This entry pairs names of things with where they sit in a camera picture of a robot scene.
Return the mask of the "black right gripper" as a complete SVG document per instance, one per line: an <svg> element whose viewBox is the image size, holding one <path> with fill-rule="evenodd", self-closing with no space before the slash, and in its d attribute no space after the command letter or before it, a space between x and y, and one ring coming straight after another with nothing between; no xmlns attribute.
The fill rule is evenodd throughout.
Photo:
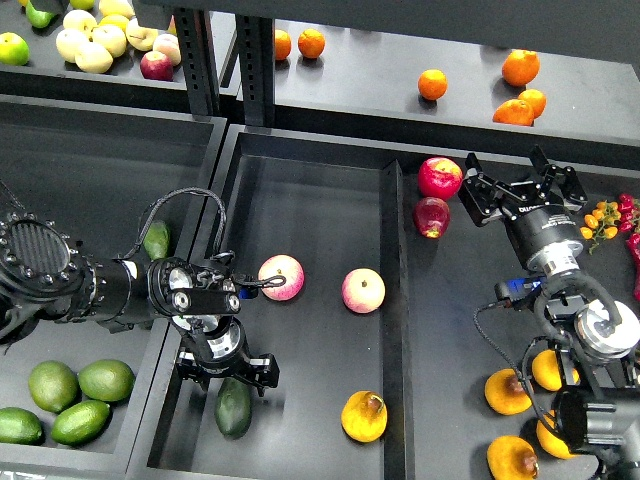
<svg viewBox="0 0 640 480"><path fill-rule="evenodd" d="M581 210L588 201L586 192L575 169L551 163L539 145L531 150L529 159L541 177L535 185L536 195L548 205L524 205L525 198L515 186L484 173L475 153L465 160L458 197L478 227L504 218L507 237L523 269L579 270L576 258L583 243L567 210ZM559 202L567 210L554 205Z"/></svg>

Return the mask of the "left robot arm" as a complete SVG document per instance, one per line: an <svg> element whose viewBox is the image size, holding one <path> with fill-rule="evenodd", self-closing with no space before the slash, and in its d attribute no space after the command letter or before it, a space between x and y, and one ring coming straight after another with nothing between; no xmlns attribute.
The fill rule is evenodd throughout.
<svg viewBox="0 0 640 480"><path fill-rule="evenodd" d="M286 279L265 279L232 271L232 251L215 249L199 264L179 257L149 265L133 261L155 214L171 191L149 207L132 249L121 258L86 255L82 244L51 220L29 211L1 188L1 342L12 345L30 335L41 320L91 320L112 333L143 320L164 317L182 338L177 358L184 379L235 378L259 394L279 383L272 354L253 356L237 314L241 302Z"/></svg>

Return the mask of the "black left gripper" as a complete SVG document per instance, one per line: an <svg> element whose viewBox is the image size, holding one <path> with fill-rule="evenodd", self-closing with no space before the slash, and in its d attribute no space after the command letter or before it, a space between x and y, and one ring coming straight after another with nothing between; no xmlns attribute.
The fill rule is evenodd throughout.
<svg viewBox="0 0 640 480"><path fill-rule="evenodd" d="M280 370L273 354L253 357L243 325L237 319L221 319L207 330L203 319L192 319L187 328L175 324L181 345L175 361L181 379L190 379L208 391L212 378L235 378L255 387L262 398L279 383Z"/></svg>

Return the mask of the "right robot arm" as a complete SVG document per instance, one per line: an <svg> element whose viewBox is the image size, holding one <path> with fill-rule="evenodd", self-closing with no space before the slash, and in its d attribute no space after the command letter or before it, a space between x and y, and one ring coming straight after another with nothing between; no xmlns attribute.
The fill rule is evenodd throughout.
<svg viewBox="0 0 640 480"><path fill-rule="evenodd" d="M597 479L639 476L639 320L577 262L584 248L574 215L587 202L576 171L540 148L533 180L487 175L473 153L458 196L473 223L503 223L525 278L495 286L494 307L531 311L559 366L551 408L533 405L543 426L572 454L598 460Z"/></svg>

